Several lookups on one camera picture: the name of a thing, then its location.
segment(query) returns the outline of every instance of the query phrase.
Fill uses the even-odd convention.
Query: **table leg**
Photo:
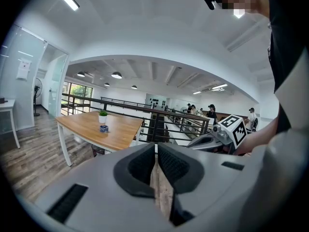
[[[136,135],[136,143],[135,145],[139,145],[139,140],[140,140],[140,131],[141,131],[141,127],[139,128],[139,130],[137,131],[137,135]]]
[[[70,166],[72,166],[72,163],[71,163],[71,160],[70,160],[70,157],[69,157],[69,154],[68,154],[66,142],[64,141],[63,128],[62,128],[61,125],[59,125],[59,123],[58,123],[58,133],[59,133],[59,139],[60,139],[60,144],[61,144],[61,148],[62,148],[64,158],[67,162],[67,165],[70,167]]]
[[[10,116],[11,116],[11,125],[12,125],[12,130],[13,130],[15,142],[16,142],[17,148],[20,148],[19,141],[18,141],[18,138],[17,138],[17,135],[16,135],[16,130],[15,130],[15,123],[14,123],[14,118],[13,118],[13,109],[10,109]]]

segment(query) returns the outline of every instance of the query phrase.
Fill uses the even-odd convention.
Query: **window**
[[[92,90],[91,87],[64,82],[62,93],[91,98]],[[72,102],[73,97],[70,97],[70,100],[68,100],[67,96],[62,96],[61,113],[63,115],[70,115],[73,113]],[[82,112],[90,112],[90,101],[75,98],[74,114],[81,114]]]

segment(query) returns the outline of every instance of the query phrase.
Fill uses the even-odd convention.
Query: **wooden floor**
[[[55,119],[40,107],[37,112],[41,115],[34,117],[35,127],[17,132],[20,149],[16,148],[12,132],[0,135],[2,169],[15,191],[31,202],[53,181],[93,158],[91,144],[80,144],[74,140],[73,135],[66,136],[72,162],[69,167],[63,157]],[[151,186],[155,189],[156,205],[168,218],[173,191],[157,161],[152,172]]]

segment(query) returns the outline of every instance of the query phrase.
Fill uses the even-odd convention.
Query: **black shirt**
[[[275,91],[287,78],[297,63],[304,50],[304,43],[299,39],[296,24],[303,23],[305,19],[294,21],[293,16],[288,16],[283,5],[283,0],[269,0],[269,20],[271,25],[271,40],[268,48],[269,62],[275,79]],[[294,11],[299,8],[294,0],[290,0]],[[282,109],[279,107],[277,133],[286,131],[291,127],[290,122]]]
[[[208,117],[208,118],[214,118],[213,124],[214,124],[214,125],[216,124],[217,115],[216,115],[216,112],[215,112],[215,111],[213,111],[213,112],[209,111],[209,112],[207,113],[207,117]]]

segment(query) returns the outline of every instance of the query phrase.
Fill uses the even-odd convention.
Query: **wooden table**
[[[7,100],[8,102],[5,102],[3,104],[0,104],[0,112],[10,112],[10,117],[11,117],[11,125],[12,125],[12,131],[14,134],[15,142],[17,145],[17,148],[20,148],[17,134],[16,134],[16,129],[15,129],[15,123],[14,123],[14,117],[13,117],[13,107],[15,100]]]
[[[136,145],[138,144],[143,122],[142,119],[138,118],[108,114],[105,125],[109,127],[109,132],[103,133],[100,132],[100,126],[104,124],[98,122],[97,111],[60,116],[56,118],[56,121],[58,123],[61,148],[69,166],[72,164],[64,141],[63,128],[68,129],[77,137],[93,145],[114,152],[128,148],[136,134]]]

